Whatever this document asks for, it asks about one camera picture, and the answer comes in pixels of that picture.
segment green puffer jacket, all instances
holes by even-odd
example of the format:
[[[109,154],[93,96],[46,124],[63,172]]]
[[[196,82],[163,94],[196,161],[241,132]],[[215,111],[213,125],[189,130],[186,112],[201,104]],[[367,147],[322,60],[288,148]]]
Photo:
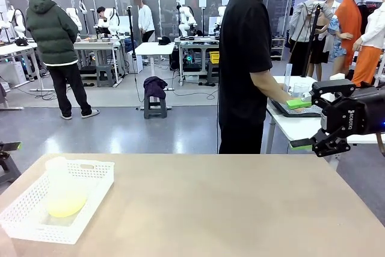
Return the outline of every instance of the green puffer jacket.
[[[37,43],[45,64],[68,64],[78,59],[73,49],[78,26],[55,1],[29,0],[26,28]]]

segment black t-shirt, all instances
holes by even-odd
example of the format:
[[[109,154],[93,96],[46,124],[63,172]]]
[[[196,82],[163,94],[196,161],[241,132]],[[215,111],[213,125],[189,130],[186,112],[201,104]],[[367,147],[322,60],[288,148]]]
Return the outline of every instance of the black t-shirt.
[[[263,0],[230,0],[220,34],[221,126],[260,125],[267,97],[253,84],[250,73],[272,68],[271,28]]]

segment orange shawl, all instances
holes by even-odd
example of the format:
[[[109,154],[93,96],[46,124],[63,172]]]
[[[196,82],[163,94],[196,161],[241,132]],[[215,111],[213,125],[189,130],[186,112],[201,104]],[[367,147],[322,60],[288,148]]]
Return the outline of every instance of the orange shawl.
[[[349,67],[353,61],[353,44],[361,37],[361,12],[354,0],[343,0],[336,11],[342,33],[353,35],[351,40],[343,39],[342,47],[346,49],[345,67]]]

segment black pants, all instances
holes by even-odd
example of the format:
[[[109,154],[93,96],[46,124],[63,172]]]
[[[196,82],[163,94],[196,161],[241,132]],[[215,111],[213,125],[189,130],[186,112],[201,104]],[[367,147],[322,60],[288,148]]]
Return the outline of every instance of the black pants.
[[[307,66],[307,63],[305,63],[307,48],[309,46],[309,42],[297,42],[295,45],[294,40],[290,40],[291,45],[291,58],[290,63],[293,64],[293,67],[291,69],[291,75],[295,76],[301,76],[302,72]]]
[[[75,63],[69,66],[47,66],[47,68],[54,82],[59,108],[63,117],[70,117],[72,109],[71,103],[67,98],[66,80],[71,85],[76,101],[82,110],[82,115],[87,116],[91,114],[91,106],[87,103],[87,95],[83,87],[78,65]]]
[[[143,37],[142,37],[142,41],[143,42],[149,42],[149,39],[150,37],[152,36],[152,34],[155,32],[155,30],[150,30],[146,33],[143,34]]]
[[[260,154],[263,123],[257,126],[221,125],[219,153]]]

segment man in green jacket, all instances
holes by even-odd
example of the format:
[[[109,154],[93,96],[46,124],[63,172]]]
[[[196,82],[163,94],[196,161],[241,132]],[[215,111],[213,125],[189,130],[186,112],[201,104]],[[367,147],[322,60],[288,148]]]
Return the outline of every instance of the man in green jacket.
[[[66,120],[72,119],[72,106],[67,98],[66,80],[81,107],[82,118],[99,114],[99,111],[92,110],[87,102],[78,68],[78,58],[73,48],[79,32],[73,20],[52,0],[29,0],[26,28],[37,43],[42,61],[51,74],[61,117]]]

